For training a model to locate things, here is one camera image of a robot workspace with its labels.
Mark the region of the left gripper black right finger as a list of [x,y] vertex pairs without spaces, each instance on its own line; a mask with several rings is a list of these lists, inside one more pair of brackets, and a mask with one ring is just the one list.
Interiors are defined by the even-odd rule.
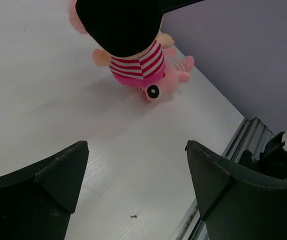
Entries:
[[213,240],[287,240],[287,181],[240,164],[235,181],[210,216]]

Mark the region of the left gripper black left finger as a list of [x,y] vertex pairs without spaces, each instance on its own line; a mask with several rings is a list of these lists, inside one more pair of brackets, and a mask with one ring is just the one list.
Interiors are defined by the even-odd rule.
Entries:
[[81,140],[0,176],[0,240],[63,240],[88,158],[88,143]]

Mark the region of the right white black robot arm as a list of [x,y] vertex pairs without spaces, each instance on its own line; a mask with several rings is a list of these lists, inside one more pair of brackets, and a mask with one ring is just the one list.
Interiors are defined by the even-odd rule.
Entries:
[[196,67],[249,120],[275,136],[252,170],[287,178],[287,0],[171,0],[163,31],[194,56]]

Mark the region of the doll plush edge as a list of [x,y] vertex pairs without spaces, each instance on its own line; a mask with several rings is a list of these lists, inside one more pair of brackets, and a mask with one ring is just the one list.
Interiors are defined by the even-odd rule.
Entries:
[[163,11],[158,0],[72,0],[69,21],[100,45],[93,61],[108,67],[121,84],[144,88],[165,76],[163,50],[174,41],[160,33]]

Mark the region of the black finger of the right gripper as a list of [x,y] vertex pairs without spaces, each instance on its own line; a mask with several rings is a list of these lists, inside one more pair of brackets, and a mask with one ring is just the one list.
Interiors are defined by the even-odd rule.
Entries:
[[204,0],[159,0],[159,6],[163,14],[174,10],[202,2]]

